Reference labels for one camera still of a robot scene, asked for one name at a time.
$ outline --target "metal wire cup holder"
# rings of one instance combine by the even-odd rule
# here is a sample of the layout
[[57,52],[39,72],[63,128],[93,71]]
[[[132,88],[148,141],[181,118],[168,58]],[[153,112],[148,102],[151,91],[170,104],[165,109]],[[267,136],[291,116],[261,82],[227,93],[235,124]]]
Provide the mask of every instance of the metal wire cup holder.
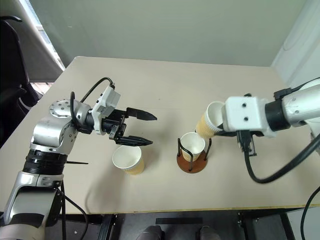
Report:
[[[203,170],[207,165],[207,157],[211,148],[212,140],[209,138],[209,145],[206,151],[202,151],[196,161],[194,161],[194,155],[191,151],[182,146],[180,138],[178,138],[178,153],[176,155],[176,161],[178,166],[186,173],[195,174]],[[190,155],[190,162],[184,159],[182,150]]]

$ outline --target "kraft paper cup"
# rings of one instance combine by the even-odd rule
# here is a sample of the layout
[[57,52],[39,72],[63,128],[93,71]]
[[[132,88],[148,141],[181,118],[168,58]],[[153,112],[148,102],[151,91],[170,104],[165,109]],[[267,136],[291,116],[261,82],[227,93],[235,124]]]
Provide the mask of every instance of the kraft paper cup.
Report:
[[[193,155],[193,161],[197,160],[201,152],[205,149],[206,141],[196,132],[188,132],[180,138],[181,145],[189,150]],[[182,150],[182,155],[188,162],[191,161],[191,156],[186,151]]]
[[223,123],[221,109],[225,104],[221,101],[213,101],[206,108],[195,127],[195,131],[204,139],[212,138],[217,132],[222,131],[218,128]]
[[141,148],[138,146],[121,146],[112,155],[113,164],[130,175],[137,175],[145,168]]

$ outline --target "window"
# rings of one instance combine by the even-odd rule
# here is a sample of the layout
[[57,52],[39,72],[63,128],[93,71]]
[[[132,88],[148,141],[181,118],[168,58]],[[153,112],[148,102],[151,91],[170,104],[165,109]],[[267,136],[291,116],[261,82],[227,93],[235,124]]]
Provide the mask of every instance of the window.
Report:
[[31,82],[33,89],[42,95],[44,95],[53,84],[53,82]]
[[31,21],[33,22],[33,25],[36,27],[36,29],[39,31],[41,37],[43,38],[46,47],[49,49],[50,53],[54,56],[54,58],[56,59],[57,63],[59,64],[59,66],[61,67],[62,70],[65,69],[64,64],[62,63],[58,53],[56,52],[54,46],[52,45],[46,31],[44,30],[44,28],[42,27],[42,24],[34,10],[34,8],[32,7],[31,3],[29,0],[20,0],[20,3],[22,4],[24,10],[26,11],[27,15],[29,16],[29,18],[31,19]]

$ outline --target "black connector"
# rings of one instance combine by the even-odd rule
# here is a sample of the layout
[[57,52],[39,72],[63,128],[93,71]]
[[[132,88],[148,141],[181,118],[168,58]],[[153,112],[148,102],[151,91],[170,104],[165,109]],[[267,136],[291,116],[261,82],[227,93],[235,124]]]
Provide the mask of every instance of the black connector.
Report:
[[251,143],[252,136],[249,130],[236,131],[236,138],[243,152],[251,151],[250,143]]
[[291,94],[292,92],[293,91],[292,91],[291,87],[289,87],[289,88],[281,89],[279,91],[275,91],[273,93],[273,96],[274,96],[275,100],[278,100],[278,99],[282,99],[284,96]]

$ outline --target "black cable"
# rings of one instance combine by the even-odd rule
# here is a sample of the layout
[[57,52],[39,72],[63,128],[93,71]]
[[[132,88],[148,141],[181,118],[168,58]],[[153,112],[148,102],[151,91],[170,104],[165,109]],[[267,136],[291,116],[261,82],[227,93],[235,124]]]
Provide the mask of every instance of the black cable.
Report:
[[60,189],[57,188],[57,191],[59,191],[61,194],[63,194],[63,198],[66,199],[69,203],[71,203],[73,206],[75,206],[84,216],[84,220],[85,220],[85,227],[84,227],[84,231],[80,237],[80,240],[83,240],[87,230],[88,230],[88,226],[89,226],[89,219],[88,219],[88,215],[86,214],[86,212],[79,206],[77,205],[74,201],[72,201],[69,197],[67,197]]
[[62,240],[67,239],[67,228],[66,228],[66,199],[65,199],[65,185],[64,181],[62,180],[61,183],[61,192],[62,194],[62,203],[61,203],[61,208],[62,208]]
[[292,159],[288,164],[286,164],[284,167],[282,167],[279,171],[275,172],[269,177],[266,178],[257,178],[252,170],[251,163],[250,163],[250,156],[248,149],[244,150],[244,160],[245,165],[248,170],[248,173],[253,181],[259,184],[267,184],[274,180],[277,180],[278,178],[282,177],[289,171],[291,171],[293,168],[298,166],[300,163],[302,163],[303,160],[305,160],[318,146],[320,145],[320,134],[312,140],[294,159]]
[[109,86],[112,87],[113,89],[115,89],[114,83],[112,82],[111,78],[109,77],[103,77],[101,78],[99,81],[96,82],[95,85],[92,86],[92,88],[84,95],[84,97],[81,99],[80,103],[83,103],[87,97],[92,93],[92,91],[100,84],[102,83],[104,80],[108,80],[110,82]]
[[320,79],[320,76],[318,76],[318,77],[316,77],[316,78],[314,78],[314,79],[312,79],[312,80],[310,80],[310,81],[307,81],[307,82],[301,84],[300,86],[297,86],[297,87],[295,87],[295,88],[292,88],[291,90],[292,90],[292,92],[296,92],[296,91],[298,91],[300,88],[302,88],[304,85],[306,85],[306,84],[308,84],[308,83],[310,83],[310,82],[312,82],[313,80],[316,80],[316,79]]
[[306,240],[305,238],[305,232],[304,232],[304,224],[305,224],[305,218],[306,218],[306,214],[307,214],[307,210],[311,204],[312,199],[314,199],[314,197],[317,195],[317,193],[320,192],[320,186],[311,194],[311,196],[309,197],[308,201],[306,202],[306,205],[304,207],[303,213],[302,213],[302,217],[301,217],[301,223],[300,223],[300,232],[301,232],[301,238],[302,240]]
[[75,109],[74,109],[74,102],[75,102],[75,92],[71,92],[70,94],[70,113],[71,113],[71,118],[72,118],[72,122],[75,126],[75,128],[77,129],[78,128],[78,122],[77,122],[77,119],[76,119],[76,115],[75,115]]

